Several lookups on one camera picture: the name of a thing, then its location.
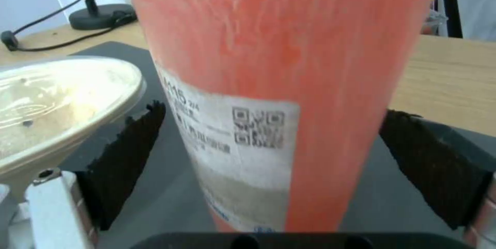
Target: white wall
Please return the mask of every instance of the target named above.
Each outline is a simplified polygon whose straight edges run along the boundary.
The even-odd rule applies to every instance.
[[[60,8],[57,0],[0,0],[0,32],[17,28]],[[41,22],[19,35],[27,35],[67,23],[64,14]]]

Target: black cable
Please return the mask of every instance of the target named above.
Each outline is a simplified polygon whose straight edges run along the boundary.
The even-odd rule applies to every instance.
[[[107,29],[105,29],[105,30],[103,30],[101,32],[96,32],[96,33],[93,33],[93,34],[90,34],[90,35],[85,35],[83,37],[79,37],[79,38],[76,38],[74,40],[66,41],[66,42],[64,42],[62,44],[57,44],[57,45],[53,45],[53,46],[44,46],[42,48],[20,48],[19,46],[17,46],[17,47],[15,47],[15,50],[16,51],[21,51],[21,52],[42,52],[42,51],[54,50],[56,48],[62,48],[64,46],[69,46],[69,45],[72,45],[72,44],[77,43],[79,41],[83,41],[84,39],[96,37],[96,36],[105,34],[107,32],[111,32],[115,28],[117,28],[117,26],[113,26],[113,27],[107,28]]]
[[[57,11],[55,11],[55,12],[53,12],[53,13],[51,13],[51,14],[48,14],[48,15],[44,16],[43,18],[40,18],[40,19],[37,19],[37,20],[35,20],[35,21],[31,22],[31,23],[28,23],[27,25],[24,25],[23,27],[21,27],[21,28],[17,29],[16,31],[14,31],[14,32],[13,32],[13,34],[15,35],[15,34],[17,34],[17,33],[21,32],[21,31],[23,31],[24,29],[26,29],[26,28],[28,28],[28,27],[30,27],[30,26],[33,26],[33,25],[35,25],[35,24],[37,24],[37,23],[41,23],[42,21],[44,21],[44,20],[46,20],[46,19],[49,19],[49,18],[51,18],[51,17],[53,17],[53,16],[57,15],[58,13],[60,13],[60,12],[62,12],[62,11],[64,11],[64,10],[66,10],[66,9],[68,9],[69,7],[74,6],[76,3],[80,2],[80,1],[81,1],[81,0],[76,0],[76,1],[74,1],[73,3],[71,3],[71,4],[66,5],[65,7],[62,7],[62,8],[60,8],[60,9],[58,9]]]
[[[42,48],[20,48],[19,46],[16,46],[15,50],[21,51],[21,52],[42,52],[42,51],[54,50],[55,48],[62,48],[64,46],[69,46],[69,45],[72,45],[72,44],[77,43],[79,41],[83,41],[84,39],[96,37],[96,36],[111,32],[115,28],[122,26],[122,25],[125,25],[127,23],[130,23],[131,21],[134,21],[134,20],[135,20],[135,18],[132,14],[126,14],[126,15],[118,18],[117,20],[115,20],[115,23],[114,23],[114,25],[112,25],[112,27],[109,27],[105,30],[102,30],[102,31],[99,31],[99,32],[96,32],[93,34],[85,35],[85,36],[73,39],[71,41],[66,41],[62,44],[57,44],[57,45],[53,45],[53,46],[44,46]]]

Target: gray surface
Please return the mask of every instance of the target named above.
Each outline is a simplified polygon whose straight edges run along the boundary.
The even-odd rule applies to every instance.
[[[0,0],[0,32],[15,29],[60,9],[58,0]],[[19,35],[55,28],[67,23],[64,14],[43,21]]]
[[[105,55],[138,65],[148,81],[147,96],[164,101],[149,53],[118,43],[96,46],[82,55]],[[488,152],[496,154],[494,139],[462,131]],[[459,239],[411,185],[381,139],[370,151],[360,183],[341,226],[349,232],[430,232]],[[177,127],[167,115],[135,191],[99,248],[126,248],[163,232],[211,232],[214,225],[203,201]]]

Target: white label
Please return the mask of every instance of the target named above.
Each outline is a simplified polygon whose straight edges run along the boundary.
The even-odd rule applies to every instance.
[[[210,207],[239,231],[282,231],[300,108],[203,92],[158,67]]]

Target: clear plastic container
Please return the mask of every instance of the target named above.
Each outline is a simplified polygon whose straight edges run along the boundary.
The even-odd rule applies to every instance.
[[[146,84],[140,70],[106,57],[67,57],[0,70],[0,183],[21,198],[101,124],[127,112]]]

